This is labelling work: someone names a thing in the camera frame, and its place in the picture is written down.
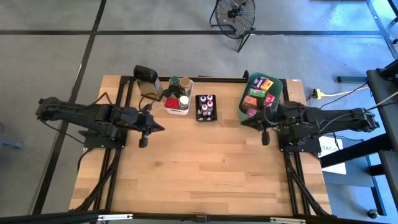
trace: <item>white cable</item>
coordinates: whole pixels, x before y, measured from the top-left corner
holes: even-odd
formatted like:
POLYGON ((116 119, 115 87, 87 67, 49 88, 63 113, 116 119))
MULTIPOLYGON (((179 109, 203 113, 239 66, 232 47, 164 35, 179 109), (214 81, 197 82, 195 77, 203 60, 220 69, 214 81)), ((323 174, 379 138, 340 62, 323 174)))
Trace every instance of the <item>white cable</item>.
POLYGON ((371 110, 373 108, 376 108, 377 106, 381 105, 382 103, 386 102, 387 100, 390 100, 393 96, 395 96, 396 94, 398 94, 398 91, 396 91, 395 93, 393 93, 391 96, 387 97, 386 99, 380 101, 378 104, 370 107, 368 110, 371 110))

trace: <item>concrete floor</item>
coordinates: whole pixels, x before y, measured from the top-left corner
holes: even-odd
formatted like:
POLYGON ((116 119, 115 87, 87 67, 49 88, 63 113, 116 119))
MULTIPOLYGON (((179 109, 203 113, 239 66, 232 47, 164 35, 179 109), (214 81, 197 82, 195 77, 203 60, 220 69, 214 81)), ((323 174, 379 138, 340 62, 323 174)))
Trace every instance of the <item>concrete floor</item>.
MULTIPOLYGON (((372 3, 388 28, 394 15, 388 10, 387 1, 372 0, 372 3)), ((0 30, 91 30, 99 5, 100 0, 0 0, 0 30)), ((99 29, 210 30, 208 18, 213 6, 212 0, 108 1, 99 29)), ((363 1, 257 0, 256 27, 257 30, 378 30, 363 1)), ((68 98, 87 40, 87 35, 0 35, 0 104, 3 105, 0 122, 6 129, 2 135, 25 145, 23 149, 0 149, 0 217, 29 213, 56 135, 36 120, 37 101, 49 96, 68 98)), ((237 40, 223 35, 97 36, 77 102, 90 103, 97 97, 103 75, 132 75, 137 64, 153 68, 163 76, 241 77, 243 71, 249 70, 277 78, 296 78, 303 81, 308 95, 313 88, 325 93, 352 90, 357 85, 337 84, 335 77, 361 76, 366 70, 384 67, 393 60, 381 37, 252 36, 237 54, 234 49, 238 44, 237 40)), ((312 106, 330 100, 312 101, 312 106)), ((328 109, 367 108, 373 104, 369 91, 362 90, 328 109)), ((77 136, 79 129, 70 126, 68 132, 77 136)), ((345 131, 343 135, 368 139, 383 132, 380 128, 373 133, 345 131)), ((73 140, 65 139, 45 213, 68 209, 81 148, 73 140)), ((385 177, 378 179, 383 200, 393 205, 385 177)), ((364 212, 374 208, 370 189, 337 185, 328 185, 327 189, 335 215, 370 220, 364 212)), ((398 220, 394 208, 387 213, 387 217, 376 221, 398 220)))

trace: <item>green basket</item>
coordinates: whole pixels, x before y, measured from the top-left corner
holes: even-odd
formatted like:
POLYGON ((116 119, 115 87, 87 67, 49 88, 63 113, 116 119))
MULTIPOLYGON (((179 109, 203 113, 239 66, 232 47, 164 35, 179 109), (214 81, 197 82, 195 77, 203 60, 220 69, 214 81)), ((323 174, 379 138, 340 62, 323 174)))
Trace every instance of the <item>green basket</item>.
MULTIPOLYGON (((264 75, 264 74, 261 74, 261 73, 258 73, 258 72, 253 73, 249 77, 248 84, 246 85, 246 88, 244 89, 243 96, 242 96, 241 101, 239 102, 239 105, 238 105, 238 118, 239 118, 240 121, 244 121, 244 120, 250 118, 249 115, 243 113, 243 111, 242 111, 242 103, 243 103, 244 97, 248 95, 248 91, 250 89, 251 84, 258 77, 268 78, 269 80, 274 82, 274 84, 272 84, 272 86, 267 91, 267 93, 275 96, 275 100, 274 101, 278 102, 279 98, 280 98, 280 95, 282 94, 283 84, 282 84, 282 82, 279 79, 274 78, 274 77, 270 77, 268 75, 264 75)), ((271 111, 275 112, 277 107, 278 107, 278 104, 274 103, 273 105, 271 105, 271 111)))

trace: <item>white container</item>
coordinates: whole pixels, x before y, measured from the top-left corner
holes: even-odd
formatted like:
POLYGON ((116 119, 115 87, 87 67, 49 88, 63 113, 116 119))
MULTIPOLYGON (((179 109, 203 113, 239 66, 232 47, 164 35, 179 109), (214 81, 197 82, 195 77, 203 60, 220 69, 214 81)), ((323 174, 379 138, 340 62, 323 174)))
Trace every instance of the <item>white container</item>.
POLYGON ((164 105, 164 108, 166 109, 166 111, 169 113, 169 114, 176 114, 176 115, 182 115, 182 116, 185 116, 185 115, 187 115, 188 113, 189 113, 189 108, 191 107, 191 99, 192 99, 192 92, 193 92, 193 81, 191 80, 191 91, 190 91, 190 93, 191 93, 191 95, 190 96, 188 96, 188 98, 189 98, 189 105, 188 105, 188 109, 187 110, 176 110, 176 109, 171 109, 171 108, 166 108, 164 105))

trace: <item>wood plank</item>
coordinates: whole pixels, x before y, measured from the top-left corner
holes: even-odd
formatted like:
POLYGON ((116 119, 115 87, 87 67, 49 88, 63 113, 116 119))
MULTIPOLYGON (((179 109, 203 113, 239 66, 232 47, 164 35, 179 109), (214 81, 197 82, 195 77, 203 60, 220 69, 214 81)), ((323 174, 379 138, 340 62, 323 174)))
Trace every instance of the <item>wood plank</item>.
MULTIPOLYGON (((119 80, 120 76, 104 76, 99 95, 107 92, 115 101, 119 80)), ((301 82, 287 80, 287 84, 290 100, 305 103, 301 82)), ((128 133, 111 211, 291 216, 276 133, 270 132, 271 143, 262 146, 261 134, 239 123, 237 110, 244 88, 243 83, 195 83, 194 95, 217 97, 218 121, 212 123, 196 122, 194 110, 187 116, 168 114, 162 103, 155 102, 151 114, 165 131, 151 134, 145 149, 138 148, 139 133, 128 133)), ((132 94, 130 106, 138 107, 141 96, 136 83, 132 94)), ((70 208, 79 206, 92 191, 103 154, 103 149, 95 149, 82 160, 70 208)), ((308 188, 330 211, 319 161, 303 154, 302 164, 308 188)))

